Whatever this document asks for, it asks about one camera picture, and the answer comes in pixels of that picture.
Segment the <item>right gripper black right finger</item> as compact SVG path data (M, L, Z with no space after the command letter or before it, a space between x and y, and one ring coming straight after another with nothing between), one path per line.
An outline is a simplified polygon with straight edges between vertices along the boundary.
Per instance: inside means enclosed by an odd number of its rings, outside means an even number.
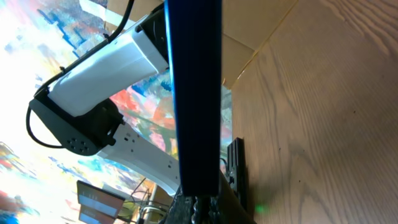
M218 176L218 195L215 197L218 223L256 224L240 204L223 173L220 172Z

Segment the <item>blue Galaxy smartphone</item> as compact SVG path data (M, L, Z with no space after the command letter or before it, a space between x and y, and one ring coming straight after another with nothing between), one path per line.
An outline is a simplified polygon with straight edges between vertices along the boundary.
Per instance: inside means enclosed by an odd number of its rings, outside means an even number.
M218 193L221 15L221 1L165 2L180 181L186 196Z

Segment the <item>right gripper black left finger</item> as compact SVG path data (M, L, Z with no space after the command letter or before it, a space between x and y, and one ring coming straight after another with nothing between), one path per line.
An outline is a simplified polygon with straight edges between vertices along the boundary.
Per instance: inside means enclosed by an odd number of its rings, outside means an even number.
M196 203L195 197L186 197L179 187L173 201L165 214L160 224L194 224L195 211L194 204Z

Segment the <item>background monitor screen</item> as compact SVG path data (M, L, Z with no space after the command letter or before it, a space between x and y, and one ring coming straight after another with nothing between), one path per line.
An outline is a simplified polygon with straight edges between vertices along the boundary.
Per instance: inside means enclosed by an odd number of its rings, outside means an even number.
M78 180L79 221L87 224L113 224L125 198Z

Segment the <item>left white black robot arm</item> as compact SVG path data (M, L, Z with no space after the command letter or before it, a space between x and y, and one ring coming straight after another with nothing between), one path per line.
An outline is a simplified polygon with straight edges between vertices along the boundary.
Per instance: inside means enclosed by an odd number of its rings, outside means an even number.
M117 29L59 74L29 102L58 148L118 162L154 181L169 195L180 186L178 161L124 120L112 96L169 68L164 5L127 24L129 1Z

